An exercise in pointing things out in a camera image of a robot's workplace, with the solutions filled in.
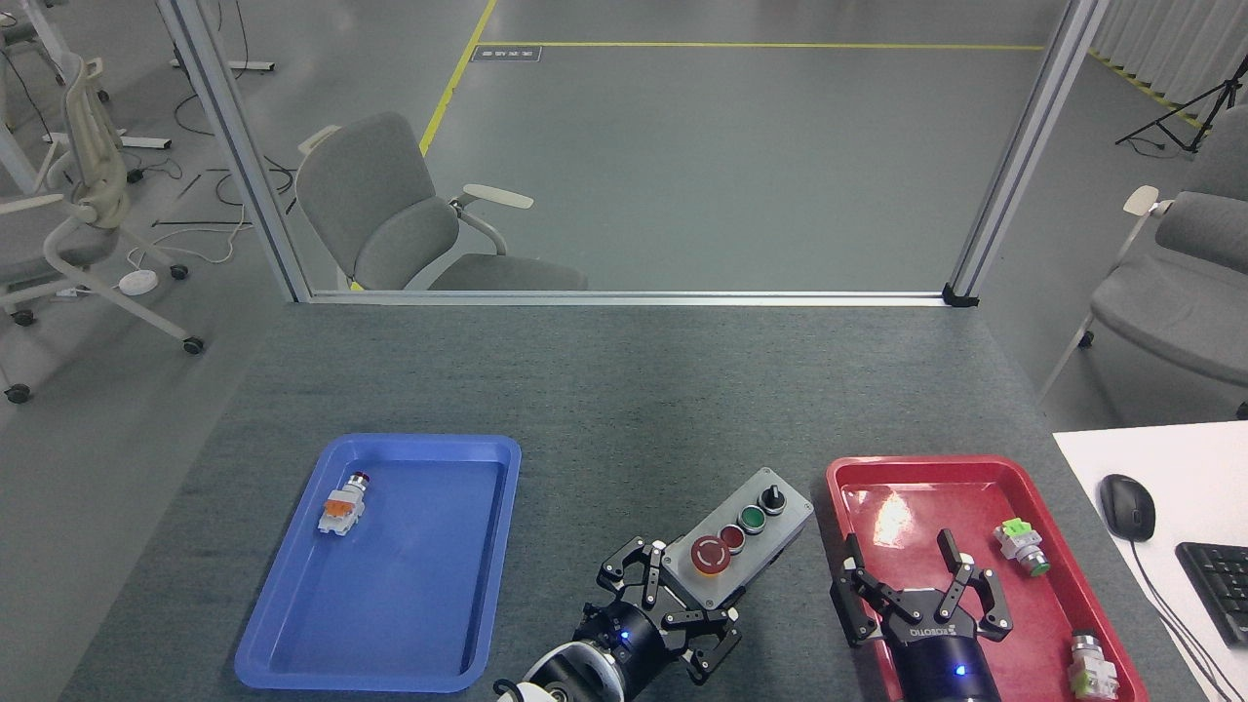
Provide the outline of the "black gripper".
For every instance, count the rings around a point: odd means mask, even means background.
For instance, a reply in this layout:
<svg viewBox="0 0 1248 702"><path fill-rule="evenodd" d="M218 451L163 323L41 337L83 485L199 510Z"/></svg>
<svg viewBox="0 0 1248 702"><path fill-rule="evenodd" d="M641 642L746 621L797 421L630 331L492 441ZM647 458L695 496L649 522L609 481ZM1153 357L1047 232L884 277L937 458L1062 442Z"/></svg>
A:
<svg viewBox="0 0 1248 702"><path fill-rule="evenodd" d="M885 620L882 632L904 700L995 701L997 685L977 635L1001 643L1013 631L1015 618L1003 587L995 570L980 568L970 555L958 551L952 530L940 530L936 541L953 581L935 610L937 622L910 625L902 595L869 573L857 536L847 533L847 557L831 585L842 635L850 647L864 647L882 637L877 620L866 615L862 605L879 616L899 615ZM978 596L982 616L977 621L955 615L967 588Z"/></svg>
<svg viewBox="0 0 1248 702"><path fill-rule="evenodd" d="M735 607L683 610L681 600L659 600L665 551L660 540L634 536L599 565L598 586L614 600L584 605L575 628L575 640L594 650L579 672L588 698L636 698L676 661L691 683L705 685L743 640ZM641 580L626 581L633 565L643 566Z"/></svg>

